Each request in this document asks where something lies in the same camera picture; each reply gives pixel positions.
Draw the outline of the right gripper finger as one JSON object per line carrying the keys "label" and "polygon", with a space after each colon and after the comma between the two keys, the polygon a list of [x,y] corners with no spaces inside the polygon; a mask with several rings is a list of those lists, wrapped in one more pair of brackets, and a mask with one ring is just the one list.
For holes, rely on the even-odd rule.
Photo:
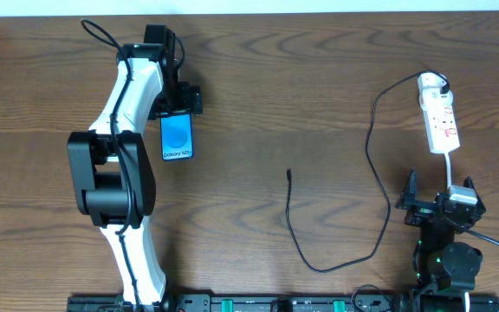
{"label": "right gripper finger", "polygon": [[401,204],[409,204],[412,200],[415,200],[417,196],[417,176],[414,167],[411,168],[405,187],[401,192],[399,202]]}
{"label": "right gripper finger", "polygon": [[465,188],[465,201],[469,204],[479,204],[481,202],[480,196],[478,195],[475,185],[471,177],[467,177],[463,182],[463,187]]}

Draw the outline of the blue Galaxy smartphone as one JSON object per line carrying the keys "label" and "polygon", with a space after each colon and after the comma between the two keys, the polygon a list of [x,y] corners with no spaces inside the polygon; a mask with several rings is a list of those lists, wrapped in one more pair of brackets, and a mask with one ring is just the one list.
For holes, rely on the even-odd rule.
{"label": "blue Galaxy smartphone", "polygon": [[193,157],[192,124],[189,114],[162,119],[160,130],[162,159],[164,161]]}

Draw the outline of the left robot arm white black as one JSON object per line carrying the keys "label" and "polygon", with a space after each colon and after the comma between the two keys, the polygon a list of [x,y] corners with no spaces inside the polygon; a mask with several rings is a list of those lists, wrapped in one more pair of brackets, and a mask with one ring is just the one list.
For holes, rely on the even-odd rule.
{"label": "left robot arm white black", "polygon": [[146,25],[142,42],[118,42],[88,19],[81,26],[115,48],[118,76],[99,117],[67,142],[75,200],[110,244],[123,282],[114,296],[71,296],[69,311],[176,311],[152,240],[156,181],[144,143],[159,120],[165,161],[193,156],[191,118],[203,112],[199,86],[179,79],[184,48],[167,26]]}

